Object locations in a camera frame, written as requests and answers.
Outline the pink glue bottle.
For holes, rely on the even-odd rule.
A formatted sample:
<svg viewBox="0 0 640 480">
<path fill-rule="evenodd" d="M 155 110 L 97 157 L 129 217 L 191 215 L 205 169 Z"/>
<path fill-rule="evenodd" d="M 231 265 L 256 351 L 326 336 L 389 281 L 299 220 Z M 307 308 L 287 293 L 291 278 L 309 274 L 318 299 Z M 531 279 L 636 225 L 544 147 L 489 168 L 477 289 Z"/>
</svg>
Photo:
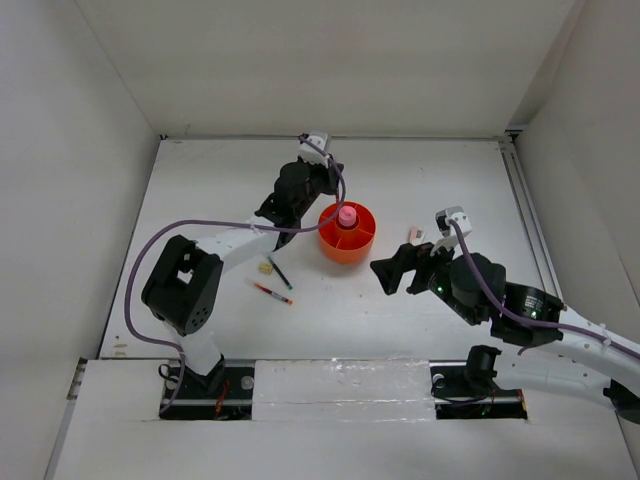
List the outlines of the pink glue bottle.
<svg viewBox="0 0 640 480">
<path fill-rule="evenodd" d="M 355 227 L 358 222 L 356 209 L 349 205 L 343 205 L 338 212 L 337 222 L 342 229 Z"/>
</svg>

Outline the green gel pen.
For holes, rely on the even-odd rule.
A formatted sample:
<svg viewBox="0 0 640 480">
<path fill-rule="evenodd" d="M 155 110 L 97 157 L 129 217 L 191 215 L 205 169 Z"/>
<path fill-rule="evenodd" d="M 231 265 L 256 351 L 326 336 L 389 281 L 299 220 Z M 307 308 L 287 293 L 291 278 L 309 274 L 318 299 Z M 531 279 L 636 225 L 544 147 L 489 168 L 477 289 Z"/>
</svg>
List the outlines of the green gel pen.
<svg viewBox="0 0 640 480">
<path fill-rule="evenodd" d="M 271 256 L 267 256 L 267 261 L 270 263 L 273 271 L 279 276 L 279 278 L 282 280 L 282 282 L 287 287 L 287 289 L 289 291 L 292 291 L 293 290 L 293 285 L 291 284 L 289 279 L 286 277 L 284 272 L 281 270 L 281 268 L 276 264 L 274 259 Z"/>
</svg>

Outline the red gel pen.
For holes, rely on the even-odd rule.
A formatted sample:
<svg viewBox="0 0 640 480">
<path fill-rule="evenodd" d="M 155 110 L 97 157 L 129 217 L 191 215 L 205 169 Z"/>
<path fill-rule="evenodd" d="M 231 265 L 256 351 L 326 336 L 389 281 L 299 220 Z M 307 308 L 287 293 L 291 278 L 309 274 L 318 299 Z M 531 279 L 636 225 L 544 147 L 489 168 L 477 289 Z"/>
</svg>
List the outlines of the red gel pen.
<svg viewBox="0 0 640 480">
<path fill-rule="evenodd" d="M 276 300 L 278 300 L 280 302 L 283 302 L 283 303 L 285 303 L 287 305 L 293 305 L 293 303 L 294 303 L 293 300 L 291 300 L 290 298 L 287 298 L 286 296 L 281 295 L 281 294 L 273 291 L 272 289 L 270 289 L 270 288 L 268 288 L 268 287 L 266 287 L 264 285 L 261 285 L 258 282 L 253 282 L 252 285 L 256 289 L 260 290 L 261 292 L 265 293 L 266 295 L 268 295 L 268 296 L 270 296 L 270 297 L 272 297 L 272 298 L 274 298 L 274 299 L 276 299 Z"/>
</svg>

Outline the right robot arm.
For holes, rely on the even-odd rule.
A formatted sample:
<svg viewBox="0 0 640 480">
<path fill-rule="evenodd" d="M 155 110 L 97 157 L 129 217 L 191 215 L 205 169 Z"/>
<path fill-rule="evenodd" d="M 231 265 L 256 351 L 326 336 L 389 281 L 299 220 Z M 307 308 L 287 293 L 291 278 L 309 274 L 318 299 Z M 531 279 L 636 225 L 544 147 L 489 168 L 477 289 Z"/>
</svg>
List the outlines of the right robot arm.
<svg viewBox="0 0 640 480">
<path fill-rule="evenodd" d="M 490 335 L 550 359 L 529 362 L 497 347 L 475 345 L 462 369 L 463 392 L 449 405 L 466 409 L 499 391 L 532 389 L 583 398 L 632 423 L 639 421 L 639 346 L 535 287 L 513 283 L 504 266 L 479 253 L 404 244 L 370 268 L 387 295 L 414 275 L 411 295 L 432 293 L 471 326 L 489 323 Z"/>
</svg>

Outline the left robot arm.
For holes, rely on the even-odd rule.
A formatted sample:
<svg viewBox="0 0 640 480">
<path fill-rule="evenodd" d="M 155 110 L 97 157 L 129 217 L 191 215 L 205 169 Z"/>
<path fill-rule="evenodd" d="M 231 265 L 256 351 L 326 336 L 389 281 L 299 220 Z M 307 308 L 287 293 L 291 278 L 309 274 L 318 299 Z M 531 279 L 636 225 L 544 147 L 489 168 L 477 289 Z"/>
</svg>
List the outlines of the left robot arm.
<svg viewBox="0 0 640 480">
<path fill-rule="evenodd" d="M 275 252 L 305 232 L 302 219 L 317 198 L 345 199 L 344 166 L 331 156 L 319 163 L 304 158 L 285 164 L 273 192 L 245 222 L 223 222 L 221 232 L 203 240 L 183 235 L 165 244 L 141 293 L 151 314 L 175 334 L 180 358 L 178 382 L 201 396 L 222 387 L 225 360 L 207 322 L 222 276 L 246 261 Z"/>
</svg>

